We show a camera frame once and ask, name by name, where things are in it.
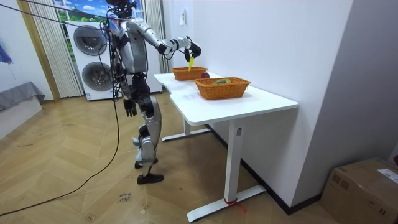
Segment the curtain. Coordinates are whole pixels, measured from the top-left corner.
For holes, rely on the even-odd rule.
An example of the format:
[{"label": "curtain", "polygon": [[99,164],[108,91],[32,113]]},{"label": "curtain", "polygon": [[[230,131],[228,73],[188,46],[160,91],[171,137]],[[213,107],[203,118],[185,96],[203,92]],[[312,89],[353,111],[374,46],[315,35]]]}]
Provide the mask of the curtain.
[{"label": "curtain", "polygon": [[[31,1],[53,5],[52,0]],[[29,3],[29,7],[33,14],[58,20],[57,12],[54,8],[33,3]],[[62,25],[58,22],[38,17],[33,18],[61,98],[82,96],[83,88],[79,83],[78,74],[70,58],[67,43],[63,35]]]},{"label": "curtain", "polygon": [[[161,39],[166,38],[163,19],[163,7],[160,0],[141,0],[144,6],[144,19],[149,26],[159,35]],[[169,63],[159,55],[160,71],[169,73]]]}]

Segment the woven basket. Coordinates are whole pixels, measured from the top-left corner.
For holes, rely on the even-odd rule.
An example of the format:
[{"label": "woven basket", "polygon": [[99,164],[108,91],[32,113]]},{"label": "woven basket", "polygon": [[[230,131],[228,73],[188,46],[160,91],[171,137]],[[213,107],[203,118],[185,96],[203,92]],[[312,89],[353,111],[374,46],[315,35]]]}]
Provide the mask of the woven basket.
[{"label": "woven basket", "polygon": [[172,68],[175,79],[180,81],[201,78],[201,74],[205,71],[207,68],[203,67],[191,67],[190,71],[188,71],[188,67]]},{"label": "woven basket", "polygon": [[195,80],[199,92],[206,100],[242,97],[250,84],[241,78],[228,77],[231,83],[213,84],[222,78],[199,78]]}]

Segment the red fruit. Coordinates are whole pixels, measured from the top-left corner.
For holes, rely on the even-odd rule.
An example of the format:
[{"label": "red fruit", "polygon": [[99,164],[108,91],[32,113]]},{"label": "red fruit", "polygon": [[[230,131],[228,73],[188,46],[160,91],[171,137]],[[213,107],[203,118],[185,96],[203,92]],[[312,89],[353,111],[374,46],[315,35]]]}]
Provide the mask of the red fruit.
[{"label": "red fruit", "polygon": [[203,73],[201,74],[201,78],[210,78],[209,73],[203,72]]}]

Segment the humanoid robot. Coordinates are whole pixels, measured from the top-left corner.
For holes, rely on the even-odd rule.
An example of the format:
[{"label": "humanoid robot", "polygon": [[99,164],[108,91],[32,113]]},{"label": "humanoid robot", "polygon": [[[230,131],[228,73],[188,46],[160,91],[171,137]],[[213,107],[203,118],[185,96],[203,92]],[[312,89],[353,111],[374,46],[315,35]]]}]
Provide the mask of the humanoid robot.
[{"label": "humanoid robot", "polygon": [[[130,19],[135,2],[129,0],[107,0],[114,5],[111,9],[119,19],[110,21],[107,29],[112,43],[111,65],[113,78],[122,89],[123,103],[127,116],[137,115],[138,104],[145,124],[139,127],[138,138],[133,138],[139,153],[136,157],[136,169],[143,168],[143,173],[137,178],[138,184],[157,183],[164,179],[163,175],[151,174],[153,163],[157,162],[156,149],[162,127],[162,115],[155,97],[150,96],[146,83],[148,71],[145,41],[154,46],[157,51],[167,57],[177,50],[184,49],[185,59],[197,57],[201,53],[189,37],[177,39],[160,39],[142,18]],[[128,85],[126,75],[132,75],[132,85]]]}]

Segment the table top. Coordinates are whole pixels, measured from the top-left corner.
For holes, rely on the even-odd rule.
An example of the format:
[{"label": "table top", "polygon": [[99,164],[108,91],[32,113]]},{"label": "table top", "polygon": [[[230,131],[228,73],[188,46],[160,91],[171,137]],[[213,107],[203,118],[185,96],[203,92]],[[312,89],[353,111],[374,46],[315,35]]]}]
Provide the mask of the table top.
[{"label": "table top", "polygon": [[[210,78],[221,77],[211,72],[208,73]],[[173,104],[192,126],[298,107],[298,103],[295,101],[251,85],[240,98],[206,100],[200,95],[193,80],[178,81],[173,73],[155,74],[155,78],[170,92]]]}]

